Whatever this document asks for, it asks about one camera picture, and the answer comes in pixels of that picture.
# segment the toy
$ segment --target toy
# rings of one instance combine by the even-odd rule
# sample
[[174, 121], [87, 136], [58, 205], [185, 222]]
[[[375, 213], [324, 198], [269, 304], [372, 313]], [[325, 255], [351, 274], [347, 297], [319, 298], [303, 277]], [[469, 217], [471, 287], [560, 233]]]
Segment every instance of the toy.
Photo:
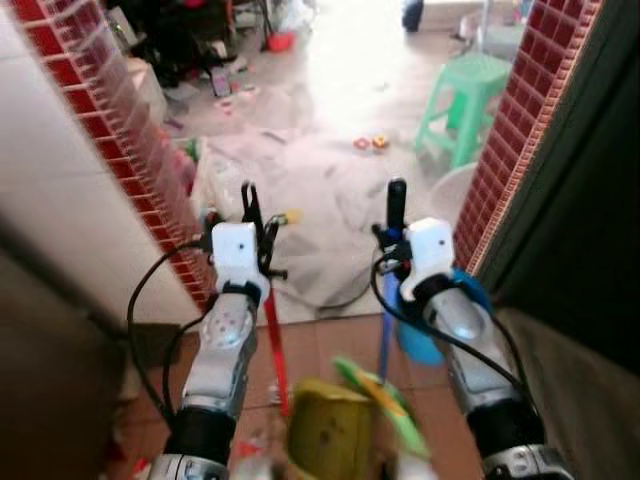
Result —
[[367, 148], [369, 148], [369, 140], [364, 137], [356, 138], [353, 141], [353, 146], [358, 150], [366, 150]]
[[416, 427], [406, 400], [390, 383], [381, 383], [377, 375], [365, 372], [344, 357], [333, 359], [333, 365], [350, 385], [372, 398], [391, 420], [404, 449], [419, 457], [429, 457], [429, 449]]
[[383, 150], [389, 146], [389, 139], [385, 135], [376, 135], [371, 140], [371, 145], [373, 148]]

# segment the red object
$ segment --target red object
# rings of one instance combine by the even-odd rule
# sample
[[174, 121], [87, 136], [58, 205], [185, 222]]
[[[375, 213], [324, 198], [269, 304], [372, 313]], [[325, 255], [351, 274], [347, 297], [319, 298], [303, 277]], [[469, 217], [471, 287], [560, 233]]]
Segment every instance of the red object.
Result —
[[293, 46], [295, 38], [293, 32], [274, 33], [267, 39], [267, 44], [273, 53], [285, 52]]
[[259, 453], [264, 453], [265, 449], [251, 442], [240, 442], [238, 445], [238, 456], [240, 458], [251, 457]]
[[184, 6], [187, 8], [200, 8], [205, 3], [205, 0], [184, 0]]
[[133, 466], [133, 476], [135, 477], [138, 473], [142, 472], [149, 465], [149, 460], [146, 458], [139, 458]]
[[273, 362], [276, 367], [276, 378], [278, 380], [278, 394], [280, 395], [280, 411], [283, 417], [289, 416], [289, 395], [287, 392], [287, 367], [284, 362], [284, 352], [282, 351], [282, 338], [280, 336], [280, 325], [278, 325], [278, 315], [276, 313], [276, 299], [273, 296], [273, 287], [269, 290], [269, 296], [264, 302], [264, 310], [267, 316], [267, 326], [269, 330], [269, 340], [271, 340], [271, 350], [273, 351]]
[[366, 150], [367, 148], [369, 148], [369, 140], [367, 140], [366, 138], [360, 137], [353, 141], [353, 146], [356, 147], [358, 150]]

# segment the green object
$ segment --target green object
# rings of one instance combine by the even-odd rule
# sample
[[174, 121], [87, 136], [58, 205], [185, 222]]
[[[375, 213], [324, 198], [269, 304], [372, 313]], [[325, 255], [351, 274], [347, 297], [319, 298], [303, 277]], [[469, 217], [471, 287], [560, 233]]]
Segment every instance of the green object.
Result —
[[334, 358], [333, 364], [353, 387], [369, 395], [382, 408], [407, 452], [421, 457], [430, 455], [424, 437], [411, 418], [409, 406], [397, 388], [389, 382], [382, 384], [377, 375], [362, 370], [344, 357]]
[[[452, 152], [452, 169], [471, 162], [473, 153], [482, 145], [478, 139], [482, 127], [493, 123], [493, 117], [486, 113], [487, 105], [504, 90], [510, 71], [510, 63], [481, 53], [467, 53], [447, 63], [429, 99], [416, 138], [416, 151], [428, 140]], [[448, 108], [436, 111], [445, 89], [453, 89], [453, 102]], [[431, 123], [444, 116], [447, 116], [447, 128], [457, 130], [455, 140], [431, 129]]]
[[184, 151], [191, 157], [193, 163], [198, 164], [198, 141], [195, 138], [190, 139], [184, 147]]
[[368, 478], [372, 423], [368, 397], [321, 380], [299, 383], [286, 441], [296, 478]]

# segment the red stick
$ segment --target red stick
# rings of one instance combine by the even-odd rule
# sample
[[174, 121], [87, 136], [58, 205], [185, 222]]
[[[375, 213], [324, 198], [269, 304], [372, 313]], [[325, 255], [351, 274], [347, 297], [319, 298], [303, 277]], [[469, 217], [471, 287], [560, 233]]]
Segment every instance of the red stick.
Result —
[[271, 350], [273, 352], [273, 362], [276, 367], [276, 378], [278, 380], [278, 393], [280, 395], [280, 411], [283, 417], [289, 415], [289, 395], [287, 392], [287, 367], [282, 351], [282, 339], [280, 337], [280, 325], [276, 313], [276, 299], [273, 295], [273, 287], [269, 291], [269, 296], [264, 302], [264, 310], [267, 315], [267, 326], [269, 330], [269, 340], [271, 340]]

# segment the trash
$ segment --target trash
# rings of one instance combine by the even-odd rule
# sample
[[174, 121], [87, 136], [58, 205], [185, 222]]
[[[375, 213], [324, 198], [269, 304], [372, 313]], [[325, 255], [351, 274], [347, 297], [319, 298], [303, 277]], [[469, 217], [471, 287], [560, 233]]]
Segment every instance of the trash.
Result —
[[[282, 403], [282, 399], [280, 398], [280, 389], [278, 388], [278, 381], [274, 380], [271, 385], [267, 388], [267, 392], [269, 393], [269, 403], [271, 405], [280, 405]], [[287, 386], [287, 395], [291, 398], [291, 386]]]
[[424, 3], [422, 0], [405, 0], [402, 13], [402, 26], [409, 33], [416, 33], [422, 20]]
[[267, 137], [267, 138], [271, 138], [271, 139], [275, 140], [276, 142], [281, 143], [281, 144], [283, 144], [283, 145], [284, 145], [285, 143], [287, 143], [287, 140], [286, 140], [285, 138], [282, 138], [280, 135], [278, 135], [278, 134], [276, 134], [276, 133], [273, 133], [273, 132], [272, 132], [272, 131], [270, 131], [270, 130], [264, 130], [264, 131], [262, 131], [262, 132], [261, 132], [261, 135], [263, 135], [263, 136], [265, 136], [265, 137]]
[[169, 125], [170, 127], [176, 128], [178, 130], [182, 130], [184, 128], [184, 124], [179, 122], [173, 117], [165, 118], [164, 123]]
[[238, 443], [238, 456], [240, 458], [252, 457], [267, 451], [268, 442], [265, 433], [262, 430], [254, 432], [248, 440], [242, 440]]
[[377, 150], [384, 150], [389, 146], [389, 139], [385, 135], [376, 135], [371, 140], [371, 145]]
[[133, 480], [147, 480], [151, 473], [151, 462], [145, 458], [139, 459], [133, 467]]
[[227, 72], [226, 68], [215, 67], [211, 69], [211, 86], [216, 97], [228, 97], [231, 95], [229, 72]]
[[239, 95], [243, 98], [250, 99], [255, 97], [258, 93], [260, 93], [260, 89], [254, 85], [245, 85], [242, 88], [242, 91], [239, 92]]
[[227, 66], [227, 68], [229, 69], [229, 73], [231, 74], [243, 72], [247, 70], [248, 67], [249, 62], [242, 55], [238, 55], [236, 59]]
[[218, 58], [227, 58], [227, 47], [222, 40], [211, 42], [211, 48], [218, 54]]
[[273, 53], [286, 52], [293, 46], [295, 34], [293, 32], [274, 33], [267, 39], [269, 50]]
[[194, 95], [200, 93], [196, 87], [191, 85], [190, 83], [180, 82], [180, 84], [175, 88], [165, 88], [163, 90], [164, 94], [169, 97], [169, 99], [174, 100], [176, 102], [185, 102], [189, 100]]
[[353, 141], [353, 146], [358, 150], [366, 150], [367, 148], [369, 148], [369, 143], [369, 140], [364, 137], [360, 137]]
[[200, 157], [198, 156], [198, 140], [195, 138], [190, 139], [184, 147], [184, 151], [191, 157], [193, 163], [198, 164]]
[[275, 12], [279, 32], [295, 32], [313, 20], [313, 10], [303, 0], [283, 0]]

